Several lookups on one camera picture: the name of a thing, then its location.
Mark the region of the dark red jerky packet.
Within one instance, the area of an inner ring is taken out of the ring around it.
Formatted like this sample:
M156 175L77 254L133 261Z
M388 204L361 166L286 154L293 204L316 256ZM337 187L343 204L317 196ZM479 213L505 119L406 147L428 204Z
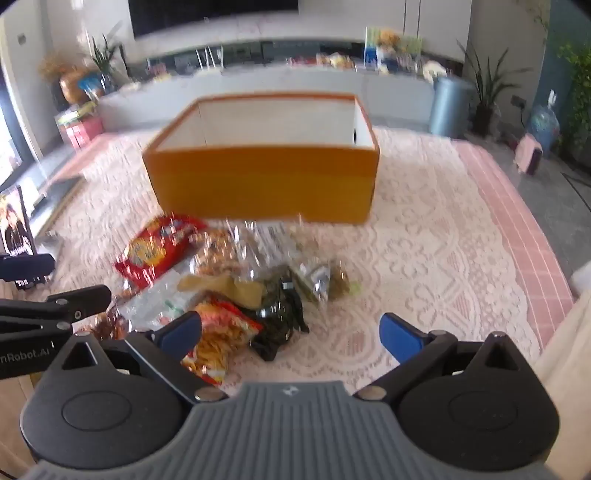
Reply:
M73 331L91 333L101 341L119 340L128 333L128 321L123 318L116 306L111 306L106 312L76 322Z

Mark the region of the orange chip bag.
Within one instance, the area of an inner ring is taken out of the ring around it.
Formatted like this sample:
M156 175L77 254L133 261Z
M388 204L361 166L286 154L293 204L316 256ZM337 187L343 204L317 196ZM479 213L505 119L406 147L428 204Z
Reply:
M250 319L228 301L207 297L193 308L201 320L197 345L182 364L205 382L221 385L233 355L256 337L263 325Z

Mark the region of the red snack bag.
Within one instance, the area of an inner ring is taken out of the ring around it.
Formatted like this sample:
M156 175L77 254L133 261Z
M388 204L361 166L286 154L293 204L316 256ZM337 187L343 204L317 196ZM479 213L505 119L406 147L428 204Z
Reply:
M183 258L190 237L206 228L202 220L186 215L158 215L126 245L114 268L138 289L150 287Z

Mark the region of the clear bag of nuts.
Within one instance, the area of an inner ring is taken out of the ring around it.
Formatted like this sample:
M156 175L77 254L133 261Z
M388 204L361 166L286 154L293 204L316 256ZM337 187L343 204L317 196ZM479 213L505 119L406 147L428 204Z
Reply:
M235 242L228 229L209 228L190 236L195 248L190 257L189 273L177 283L180 292L211 292L246 309L256 309L263 302L266 287L245 280L245 266L238 259Z

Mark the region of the dark green snack bag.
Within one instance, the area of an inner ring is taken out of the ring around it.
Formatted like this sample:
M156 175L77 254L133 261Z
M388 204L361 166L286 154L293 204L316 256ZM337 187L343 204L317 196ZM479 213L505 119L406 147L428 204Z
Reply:
M266 282L266 287L263 304L253 314L262 330L250 340L249 346L263 361L273 362L294 333L308 334L310 328L305 323L303 301L290 271L278 272Z

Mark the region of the white clear snack packet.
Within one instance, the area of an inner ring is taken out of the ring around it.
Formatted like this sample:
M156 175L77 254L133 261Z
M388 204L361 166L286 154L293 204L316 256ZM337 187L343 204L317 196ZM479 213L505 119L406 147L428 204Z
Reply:
M192 308L195 293L177 289L181 277L175 270L169 270L151 287L117 305L118 313L131 330L159 330Z

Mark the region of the clear bag of white balls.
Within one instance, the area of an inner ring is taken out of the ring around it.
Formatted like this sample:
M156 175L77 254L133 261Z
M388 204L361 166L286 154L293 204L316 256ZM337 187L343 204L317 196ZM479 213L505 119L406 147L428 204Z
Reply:
M298 288L311 302L324 305L358 294L361 284L349 277L339 257L329 256L315 240L296 241L288 260Z

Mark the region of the pink storage box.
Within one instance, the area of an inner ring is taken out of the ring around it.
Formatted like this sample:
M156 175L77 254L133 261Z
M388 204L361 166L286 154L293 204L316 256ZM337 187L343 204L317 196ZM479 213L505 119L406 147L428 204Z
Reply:
M86 147L104 132L102 121L98 116L87 116L75 122L59 125L58 129L62 138L75 150Z

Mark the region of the brown round vase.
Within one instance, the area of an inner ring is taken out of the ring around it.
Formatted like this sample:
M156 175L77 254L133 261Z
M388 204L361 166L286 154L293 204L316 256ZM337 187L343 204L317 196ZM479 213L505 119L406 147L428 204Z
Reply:
M90 71L88 69L74 69L60 77L60 88L65 100L70 104L83 104L89 100L85 91L79 86Z

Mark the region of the potted plant on console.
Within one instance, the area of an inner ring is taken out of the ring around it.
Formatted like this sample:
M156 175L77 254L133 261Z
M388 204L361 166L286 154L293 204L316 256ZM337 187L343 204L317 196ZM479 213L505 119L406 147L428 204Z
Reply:
M106 94L115 92L118 83L115 79L113 61L116 56L119 56L121 61L125 62L122 43L113 34L103 35L99 40L92 37L89 55L100 75L103 91Z

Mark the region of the orange cardboard box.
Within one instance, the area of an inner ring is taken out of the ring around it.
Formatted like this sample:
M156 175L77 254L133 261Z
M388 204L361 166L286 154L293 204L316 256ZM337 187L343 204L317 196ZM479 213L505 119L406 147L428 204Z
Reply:
M355 95L263 92L197 99L142 160L166 212L363 224L380 147Z

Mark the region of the grey metal trash bin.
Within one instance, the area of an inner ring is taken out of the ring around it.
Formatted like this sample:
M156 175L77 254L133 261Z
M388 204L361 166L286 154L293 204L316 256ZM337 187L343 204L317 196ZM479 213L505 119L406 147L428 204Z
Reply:
M429 132L442 137L461 138L467 130L469 103L474 92L474 85L465 79L437 77Z

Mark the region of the climbing green vine plant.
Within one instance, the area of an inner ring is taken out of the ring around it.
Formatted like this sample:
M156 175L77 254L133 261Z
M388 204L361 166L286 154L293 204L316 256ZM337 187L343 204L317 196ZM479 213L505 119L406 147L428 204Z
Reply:
M561 133L560 153L580 151L590 137L590 43L564 43L558 51L572 70L566 126Z

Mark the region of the teddy bear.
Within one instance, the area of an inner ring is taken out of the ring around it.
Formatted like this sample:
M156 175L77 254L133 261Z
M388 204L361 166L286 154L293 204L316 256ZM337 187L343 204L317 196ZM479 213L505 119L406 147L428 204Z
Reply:
M385 50L394 50L400 43L401 36L394 30L381 29L378 34L377 47Z

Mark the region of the black wall television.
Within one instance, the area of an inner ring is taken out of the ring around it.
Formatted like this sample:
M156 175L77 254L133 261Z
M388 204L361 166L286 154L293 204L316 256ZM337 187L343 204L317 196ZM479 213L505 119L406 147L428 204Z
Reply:
M297 12L297 0L128 0L135 37L216 18Z

